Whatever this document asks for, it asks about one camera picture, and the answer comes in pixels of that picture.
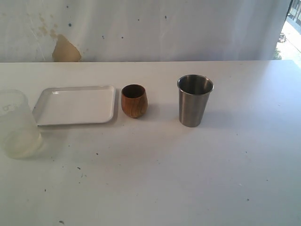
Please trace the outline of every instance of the white tray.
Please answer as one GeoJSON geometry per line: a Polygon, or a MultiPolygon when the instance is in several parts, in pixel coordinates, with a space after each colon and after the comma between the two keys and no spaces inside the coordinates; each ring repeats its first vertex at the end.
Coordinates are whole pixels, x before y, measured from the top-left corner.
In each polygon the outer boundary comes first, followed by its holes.
{"type": "Polygon", "coordinates": [[[48,88],[32,114],[38,126],[105,123],[113,117],[115,92],[113,86],[48,88]]]}

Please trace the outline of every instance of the plastic cup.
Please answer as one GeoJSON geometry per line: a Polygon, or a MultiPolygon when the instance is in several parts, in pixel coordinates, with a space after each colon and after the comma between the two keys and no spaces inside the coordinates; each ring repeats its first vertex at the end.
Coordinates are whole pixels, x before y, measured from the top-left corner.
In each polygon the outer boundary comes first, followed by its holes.
{"type": "Polygon", "coordinates": [[[28,100],[19,90],[0,91],[0,146],[11,158],[33,155],[42,139],[28,100]]]}

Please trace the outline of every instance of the outdoor pavement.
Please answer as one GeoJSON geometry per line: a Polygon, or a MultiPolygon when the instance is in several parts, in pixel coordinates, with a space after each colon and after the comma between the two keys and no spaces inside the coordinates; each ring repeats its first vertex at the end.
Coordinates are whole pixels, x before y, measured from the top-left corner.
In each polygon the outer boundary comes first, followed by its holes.
{"type": "Polygon", "coordinates": [[[301,68],[301,27],[288,17],[282,33],[287,38],[285,43],[277,43],[282,59],[293,60],[301,68]]]}

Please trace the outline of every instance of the white wall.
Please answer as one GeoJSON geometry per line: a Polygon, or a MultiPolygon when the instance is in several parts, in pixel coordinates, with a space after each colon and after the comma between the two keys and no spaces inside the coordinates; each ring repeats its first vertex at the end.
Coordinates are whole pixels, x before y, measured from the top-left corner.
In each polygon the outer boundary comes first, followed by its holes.
{"type": "Polygon", "coordinates": [[[1,0],[0,62],[52,61],[56,34],[82,61],[269,59],[289,2],[1,0]]]}

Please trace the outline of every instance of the tray rim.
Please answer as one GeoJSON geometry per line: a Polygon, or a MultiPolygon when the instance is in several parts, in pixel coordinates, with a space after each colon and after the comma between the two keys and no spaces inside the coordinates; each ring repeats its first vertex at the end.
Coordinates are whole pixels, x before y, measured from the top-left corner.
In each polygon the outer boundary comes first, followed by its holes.
{"type": "Polygon", "coordinates": [[[112,118],[114,117],[114,109],[115,109],[115,98],[116,98],[116,88],[112,85],[101,85],[101,86],[62,86],[62,87],[48,87],[46,89],[44,89],[36,104],[34,105],[34,108],[32,110],[32,114],[33,114],[33,117],[36,121],[36,124],[38,127],[44,127],[44,126],[63,126],[63,125],[85,125],[85,124],[104,124],[104,123],[108,123],[109,121],[112,120],[112,118]],[[66,90],[66,91],[76,91],[76,89],[82,89],[84,88],[85,90],[98,90],[97,88],[104,88],[104,87],[110,87],[112,88],[113,90],[113,96],[112,96],[112,110],[111,110],[111,116],[110,118],[107,120],[107,121],[103,121],[103,122],[76,122],[76,123],[58,123],[58,124],[41,124],[39,125],[37,120],[36,120],[36,117],[35,117],[35,111],[37,109],[37,104],[39,103],[40,99],[43,97],[43,94],[48,92],[48,91],[51,91],[53,89],[71,89],[71,90],[66,90]]]}

